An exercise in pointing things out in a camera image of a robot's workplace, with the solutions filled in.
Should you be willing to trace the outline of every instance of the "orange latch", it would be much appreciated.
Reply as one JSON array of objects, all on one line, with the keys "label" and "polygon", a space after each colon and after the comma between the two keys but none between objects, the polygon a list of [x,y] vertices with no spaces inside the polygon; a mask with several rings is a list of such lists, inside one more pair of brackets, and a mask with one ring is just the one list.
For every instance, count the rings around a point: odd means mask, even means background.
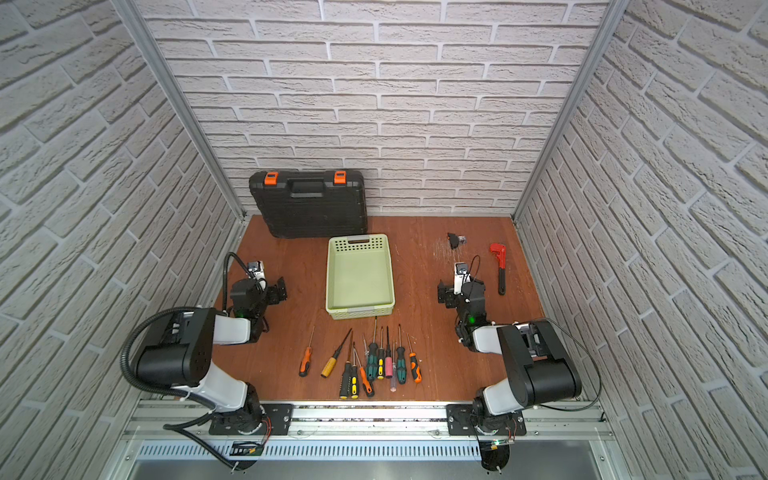
[{"label": "orange latch", "polygon": [[277,172],[267,172],[264,177],[265,185],[277,185]]}]

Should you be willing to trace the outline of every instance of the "wooden table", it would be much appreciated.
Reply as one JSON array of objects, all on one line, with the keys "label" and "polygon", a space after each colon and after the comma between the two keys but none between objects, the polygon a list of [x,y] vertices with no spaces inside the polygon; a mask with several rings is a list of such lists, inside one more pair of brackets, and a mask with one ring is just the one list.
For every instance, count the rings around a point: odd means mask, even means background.
[{"label": "wooden table", "polygon": [[[377,380],[373,399],[471,400],[477,389],[504,379],[501,356],[473,353],[459,345],[454,331],[456,311],[437,303],[437,284],[440,280],[452,284],[453,263],[469,263],[477,254],[482,259],[478,278],[485,282],[490,320],[512,323],[543,316],[512,222],[498,217],[370,217],[369,232],[389,238],[395,280],[395,309],[392,315],[379,318],[379,327],[385,327],[386,336],[389,326],[390,340],[395,340],[398,323],[402,325],[406,356],[405,332],[411,334],[423,375],[423,382],[416,385],[409,370],[408,381],[398,384],[397,392],[389,391],[389,379]],[[448,232],[466,236],[467,244],[451,250]],[[505,296],[497,293],[498,262],[488,251],[493,242],[507,246]],[[370,343],[373,318],[333,320],[326,312],[328,239],[277,239],[261,217],[253,217],[237,254],[246,263],[262,260],[270,284],[285,277],[288,300],[268,307],[271,330],[257,343],[216,346],[214,362],[236,379],[253,384],[262,400],[337,400],[347,345],[330,378],[320,377],[320,371],[349,328],[354,329],[357,352],[364,361],[362,334]],[[245,273],[236,264],[230,270],[231,288]],[[310,374],[300,378],[299,363],[313,326]]]}]

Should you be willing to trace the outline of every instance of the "light green basket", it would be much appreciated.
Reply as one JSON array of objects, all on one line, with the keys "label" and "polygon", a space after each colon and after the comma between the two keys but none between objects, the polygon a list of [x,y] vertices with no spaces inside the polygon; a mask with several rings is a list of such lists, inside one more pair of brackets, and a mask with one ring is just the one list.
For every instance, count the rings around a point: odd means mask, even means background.
[{"label": "light green basket", "polygon": [[395,306],[392,258],[383,233],[328,241],[326,310],[334,320],[390,315]]}]

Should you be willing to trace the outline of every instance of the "black plastic case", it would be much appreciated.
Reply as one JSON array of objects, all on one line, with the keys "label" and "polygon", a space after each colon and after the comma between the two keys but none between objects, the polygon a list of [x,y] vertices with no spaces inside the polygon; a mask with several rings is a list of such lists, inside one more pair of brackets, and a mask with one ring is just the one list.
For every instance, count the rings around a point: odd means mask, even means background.
[{"label": "black plastic case", "polygon": [[249,187],[277,238],[368,233],[365,187],[357,170],[262,171],[251,176]]}]

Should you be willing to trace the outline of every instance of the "white brick wall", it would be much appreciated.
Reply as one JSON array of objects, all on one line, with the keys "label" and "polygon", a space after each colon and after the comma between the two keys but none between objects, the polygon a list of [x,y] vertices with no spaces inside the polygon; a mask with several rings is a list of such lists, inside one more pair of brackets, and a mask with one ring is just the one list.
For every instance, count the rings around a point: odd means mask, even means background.
[{"label": "white brick wall", "polygon": [[[264,168],[359,168],[371,214],[504,216],[606,5],[137,3],[230,179]],[[477,170],[521,180],[508,189],[427,184]],[[411,181],[375,187],[384,177]]]},{"label": "white brick wall", "polygon": [[768,478],[767,15],[632,0],[518,223],[638,477]]},{"label": "white brick wall", "polygon": [[234,216],[110,2],[0,18],[0,477],[97,478],[125,336],[197,301]]}]

